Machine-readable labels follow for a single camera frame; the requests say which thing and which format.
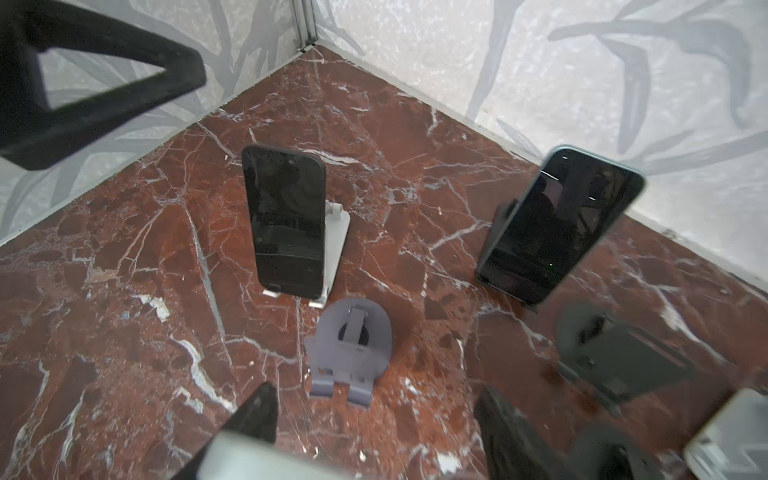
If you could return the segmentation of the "green-edged phone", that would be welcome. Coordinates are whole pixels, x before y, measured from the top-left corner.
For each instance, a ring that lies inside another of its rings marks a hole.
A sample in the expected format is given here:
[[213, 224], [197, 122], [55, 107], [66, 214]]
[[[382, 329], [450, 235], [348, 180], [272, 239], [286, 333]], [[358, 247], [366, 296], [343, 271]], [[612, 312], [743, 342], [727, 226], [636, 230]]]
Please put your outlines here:
[[194, 478], [332, 480], [354, 479], [354, 476], [321, 462], [287, 454], [265, 441], [224, 431], [206, 448]]

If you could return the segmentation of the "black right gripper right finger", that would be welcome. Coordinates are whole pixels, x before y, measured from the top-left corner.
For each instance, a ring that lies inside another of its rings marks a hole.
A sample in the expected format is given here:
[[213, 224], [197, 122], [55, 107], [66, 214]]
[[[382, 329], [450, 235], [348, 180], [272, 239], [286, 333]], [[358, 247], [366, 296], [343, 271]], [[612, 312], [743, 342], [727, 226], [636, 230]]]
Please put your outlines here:
[[575, 479], [576, 474], [497, 390], [484, 386], [474, 406], [489, 479]]

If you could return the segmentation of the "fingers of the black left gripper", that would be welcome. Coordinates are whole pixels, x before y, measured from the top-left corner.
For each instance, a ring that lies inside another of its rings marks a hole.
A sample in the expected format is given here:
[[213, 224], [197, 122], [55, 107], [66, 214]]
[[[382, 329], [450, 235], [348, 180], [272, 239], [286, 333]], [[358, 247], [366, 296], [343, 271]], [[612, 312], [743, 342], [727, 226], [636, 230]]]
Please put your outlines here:
[[[78, 89], [53, 104], [40, 62], [52, 49], [156, 70], [100, 91]], [[181, 43], [66, 2], [1, 4], [1, 156], [23, 170], [47, 170], [205, 83], [201, 55]]]

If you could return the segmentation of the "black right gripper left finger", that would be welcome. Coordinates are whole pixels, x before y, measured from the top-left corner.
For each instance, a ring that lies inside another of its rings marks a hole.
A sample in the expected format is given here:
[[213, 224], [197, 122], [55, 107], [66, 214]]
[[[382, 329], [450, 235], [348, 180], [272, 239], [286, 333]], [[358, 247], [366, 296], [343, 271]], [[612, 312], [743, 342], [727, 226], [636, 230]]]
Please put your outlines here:
[[255, 479], [259, 452], [276, 442], [278, 416], [277, 389], [264, 382], [172, 479]]

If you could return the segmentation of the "black phone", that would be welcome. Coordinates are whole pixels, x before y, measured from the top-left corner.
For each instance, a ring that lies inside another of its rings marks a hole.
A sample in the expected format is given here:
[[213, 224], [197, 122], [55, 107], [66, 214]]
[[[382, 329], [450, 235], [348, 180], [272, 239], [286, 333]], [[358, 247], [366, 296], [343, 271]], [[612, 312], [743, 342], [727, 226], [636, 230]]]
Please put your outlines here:
[[574, 146], [555, 147], [525, 194], [497, 210], [477, 281], [527, 306], [542, 303], [645, 185], [633, 168]]
[[275, 293], [321, 296], [326, 169], [319, 158], [263, 145], [242, 151], [258, 280]]

